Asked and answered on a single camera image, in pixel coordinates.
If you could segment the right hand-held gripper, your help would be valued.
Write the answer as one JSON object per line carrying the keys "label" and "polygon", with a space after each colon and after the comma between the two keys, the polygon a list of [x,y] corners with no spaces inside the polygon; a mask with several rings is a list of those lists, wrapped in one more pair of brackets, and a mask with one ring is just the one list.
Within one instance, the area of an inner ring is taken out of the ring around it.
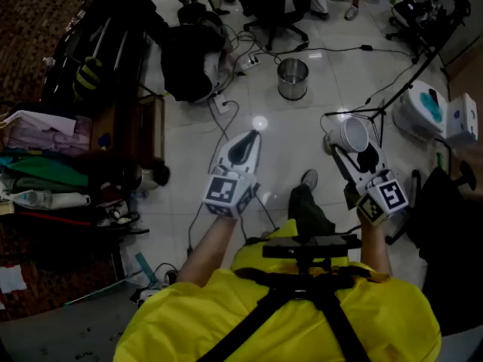
{"label": "right hand-held gripper", "polygon": [[371,225],[379,225],[407,207],[408,198],[393,172],[388,170],[386,155],[378,142],[372,140],[371,145],[377,153],[376,173],[365,178],[361,168],[343,148],[334,144],[331,154],[348,182],[344,189],[348,208],[356,207]]}

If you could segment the white paper cup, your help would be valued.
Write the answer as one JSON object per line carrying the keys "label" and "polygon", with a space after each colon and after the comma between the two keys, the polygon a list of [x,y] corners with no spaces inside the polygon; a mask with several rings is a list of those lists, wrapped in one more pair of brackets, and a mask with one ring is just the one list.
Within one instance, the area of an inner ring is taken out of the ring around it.
{"label": "white paper cup", "polygon": [[365,126],[354,117],[345,119],[323,139],[323,148],[328,155],[331,155],[335,148],[346,153],[364,152],[368,144],[369,137]]}

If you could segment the metal waste bin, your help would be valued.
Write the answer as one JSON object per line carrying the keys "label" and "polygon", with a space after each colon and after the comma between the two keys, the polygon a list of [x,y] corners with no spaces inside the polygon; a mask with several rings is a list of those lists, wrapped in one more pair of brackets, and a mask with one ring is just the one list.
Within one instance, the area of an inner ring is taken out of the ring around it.
{"label": "metal waste bin", "polygon": [[306,94],[309,68],[300,59],[286,58],[278,64],[278,92],[286,100],[296,101]]}

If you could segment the person's left forearm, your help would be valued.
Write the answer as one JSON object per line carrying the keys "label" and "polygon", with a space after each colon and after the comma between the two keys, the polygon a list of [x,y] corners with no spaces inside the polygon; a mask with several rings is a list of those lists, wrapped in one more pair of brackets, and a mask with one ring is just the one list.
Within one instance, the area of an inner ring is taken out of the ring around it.
{"label": "person's left forearm", "polygon": [[203,287],[223,262],[236,219],[217,217],[178,272],[177,283]]}

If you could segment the person's grey shoe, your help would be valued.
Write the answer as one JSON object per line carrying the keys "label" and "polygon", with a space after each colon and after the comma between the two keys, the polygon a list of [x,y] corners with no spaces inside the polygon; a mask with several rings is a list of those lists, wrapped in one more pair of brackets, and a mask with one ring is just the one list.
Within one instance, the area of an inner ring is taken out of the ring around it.
{"label": "person's grey shoe", "polygon": [[300,183],[313,192],[318,184],[318,173],[314,169],[307,170],[301,178]]}

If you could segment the person's dark trouser leg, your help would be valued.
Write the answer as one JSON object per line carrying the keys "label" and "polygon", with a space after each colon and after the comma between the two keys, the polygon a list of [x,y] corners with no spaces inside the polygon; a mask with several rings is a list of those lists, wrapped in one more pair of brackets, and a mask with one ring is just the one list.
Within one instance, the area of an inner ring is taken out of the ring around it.
{"label": "person's dark trouser leg", "polygon": [[302,183],[291,191],[288,219],[293,219],[299,237],[329,236],[335,234],[335,224],[315,203],[312,191]]}

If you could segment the black tripod stand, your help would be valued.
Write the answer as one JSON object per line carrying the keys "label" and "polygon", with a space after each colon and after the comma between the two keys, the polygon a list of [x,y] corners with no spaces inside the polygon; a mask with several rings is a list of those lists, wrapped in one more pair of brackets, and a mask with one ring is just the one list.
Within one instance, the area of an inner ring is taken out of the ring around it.
{"label": "black tripod stand", "polygon": [[441,39],[436,43],[434,49],[429,53],[429,56],[423,62],[421,67],[411,76],[411,78],[399,89],[393,97],[387,103],[384,103],[377,108],[365,108],[364,106],[361,108],[349,110],[349,111],[338,111],[338,112],[326,112],[320,118],[323,117],[333,117],[336,115],[351,115],[356,118],[360,118],[371,123],[371,126],[374,130],[374,135],[376,137],[376,141],[380,148],[383,147],[383,134],[384,134],[384,118],[386,116],[386,110],[409,88],[412,87],[412,84],[420,77],[420,75],[424,72],[424,70],[431,64],[431,62],[435,59],[436,56],[439,55],[442,48],[447,44],[450,40],[451,36],[454,34],[456,29],[459,26],[463,25],[463,21],[471,14],[470,8],[465,8],[464,10],[455,9],[453,13],[453,19],[450,21],[447,29],[442,31]]}

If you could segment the brown wooden cabinet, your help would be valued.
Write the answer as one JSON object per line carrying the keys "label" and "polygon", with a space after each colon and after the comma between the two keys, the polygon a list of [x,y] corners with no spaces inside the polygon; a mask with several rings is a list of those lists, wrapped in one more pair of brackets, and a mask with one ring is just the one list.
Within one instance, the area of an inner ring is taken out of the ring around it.
{"label": "brown wooden cabinet", "polygon": [[92,121],[92,152],[138,161],[165,158],[165,102],[153,94],[115,100]]}

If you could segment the black bag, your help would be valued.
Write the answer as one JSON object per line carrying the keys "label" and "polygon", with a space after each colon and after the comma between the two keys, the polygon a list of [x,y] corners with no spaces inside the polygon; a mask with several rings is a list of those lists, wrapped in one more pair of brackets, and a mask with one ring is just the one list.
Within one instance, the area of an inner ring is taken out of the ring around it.
{"label": "black bag", "polygon": [[168,28],[161,43],[165,90],[188,103],[212,94],[225,42],[219,31],[204,24]]}

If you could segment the black office chair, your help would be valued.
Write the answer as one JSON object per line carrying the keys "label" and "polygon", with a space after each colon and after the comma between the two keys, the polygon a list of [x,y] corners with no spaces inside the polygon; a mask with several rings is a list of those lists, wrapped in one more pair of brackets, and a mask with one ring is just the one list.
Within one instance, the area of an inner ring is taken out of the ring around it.
{"label": "black office chair", "polygon": [[266,50],[272,50],[272,43],[278,29],[288,29],[298,34],[302,39],[299,49],[309,44],[309,36],[298,29],[295,24],[301,21],[310,7],[310,0],[239,0],[246,17],[255,20],[243,25],[244,31],[253,28],[269,31]]}

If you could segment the black equipment cart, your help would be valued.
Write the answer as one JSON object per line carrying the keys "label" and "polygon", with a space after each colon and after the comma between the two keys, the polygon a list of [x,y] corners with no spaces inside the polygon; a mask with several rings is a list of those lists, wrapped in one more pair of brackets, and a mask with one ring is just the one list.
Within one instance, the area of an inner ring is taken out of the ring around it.
{"label": "black equipment cart", "polygon": [[471,13],[471,8],[463,6],[448,12],[438,0],[401,0],[391,8],[389,24],[399,31],[386,33],[391,41],[406,41],[415,54],[430,52],[442,46]]}

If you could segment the yellow black striped glove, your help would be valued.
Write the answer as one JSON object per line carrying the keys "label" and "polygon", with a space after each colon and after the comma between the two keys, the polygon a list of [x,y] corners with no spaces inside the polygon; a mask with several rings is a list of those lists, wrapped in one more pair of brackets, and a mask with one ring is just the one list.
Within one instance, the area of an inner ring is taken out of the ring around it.
{"label": "yellow black striped glove", "polygon": [[79,65],[72,83],[77,101],[84,101],[100,92],[102,63],[96,57],[86,57]]}

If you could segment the person's yellow shirt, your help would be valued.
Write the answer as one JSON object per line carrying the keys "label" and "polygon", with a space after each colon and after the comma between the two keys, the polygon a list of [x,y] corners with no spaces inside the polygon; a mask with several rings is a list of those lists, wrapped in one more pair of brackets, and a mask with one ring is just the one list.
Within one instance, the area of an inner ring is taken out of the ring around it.
{"label": "person's yellow shirt", "polygon": [[241,248],[207,284],[149,297],[116,346],[115,362],[435,362],[441,331],[408,282],[346,257],[295,261]]}

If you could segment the white plastic bottle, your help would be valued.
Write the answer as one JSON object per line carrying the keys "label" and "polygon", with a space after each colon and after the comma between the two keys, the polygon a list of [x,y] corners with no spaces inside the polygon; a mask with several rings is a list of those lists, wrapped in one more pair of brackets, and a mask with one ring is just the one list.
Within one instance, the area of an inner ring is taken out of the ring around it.
{"label": "white plastic bottle", "polygon": [[48,191],[29,190],[7,195],[7,199],[30,210],[62,210],[87,207],[91,204],[89,195],[83,195],[78,192],[51,193]]}

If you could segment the pile of folded cloths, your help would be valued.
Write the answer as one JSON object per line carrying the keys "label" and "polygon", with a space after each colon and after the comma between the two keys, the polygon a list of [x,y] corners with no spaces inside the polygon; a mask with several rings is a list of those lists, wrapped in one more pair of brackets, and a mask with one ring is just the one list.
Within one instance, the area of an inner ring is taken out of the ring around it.
{"label": "pile of folded cloths", "polygon": [[92,121],[20,109],[0,114],[0,192],[88,192],[76,159],[90,151]]}

